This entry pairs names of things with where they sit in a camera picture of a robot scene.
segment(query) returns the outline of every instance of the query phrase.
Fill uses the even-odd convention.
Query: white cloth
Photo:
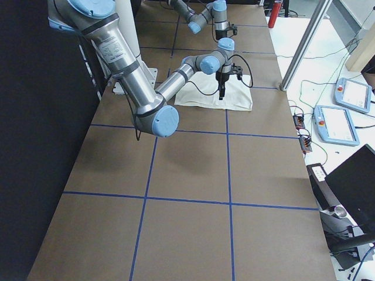
[[[197,72],[190,81],[194,82],[205,94],[215,92],[218,86],[215,73],[206,75],[202,72]],[[243,75],[243,81],[249,85],[250,76]],[[225,87],[225,97],[222,101],[219,101],[219,92],[215,93],[215,95],[206,96],[201,94],[192,83],[186,83],[176,94],[175,105],[251,111],[253,100],[251,99],[250,89],[238,80],[236,75],[229,77]]]

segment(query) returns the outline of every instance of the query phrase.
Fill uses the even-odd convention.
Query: metal post
[[[291,65],[289,66],[287,73],[280,85],[281,91],[286,91],[289,87],[304,55],[311,43],[311,40],[318,30],[318,27],[326,14],[329,5],[332,3],[332,0],[320,0],[318,5],[315,8],[315,11],[311,17],[309,25],[306,28],[305,34],[302,37],[301,42],[297,48],[297,51],[294,54]]]

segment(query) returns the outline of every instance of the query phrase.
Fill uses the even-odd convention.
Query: red cylinder
[[[274,3],[274,6],[272,7],[270,20],[268,21],[268,27],[269,28],[274,28],[274,26],[275,26],[276,18],[279,15],[279,12],[280,12],[280,9],[281,9],[281,2],[282,1],[276,0],[275,3]]]

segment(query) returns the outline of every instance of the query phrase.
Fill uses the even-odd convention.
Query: black wall
[[[0,280],[25,280],[98,104],[47,1],[0,10]]]

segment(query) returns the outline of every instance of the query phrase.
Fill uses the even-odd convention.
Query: black monitor
[[[362,231],[375,232],[375,151],[364,145],[326,176],[326,182]]]

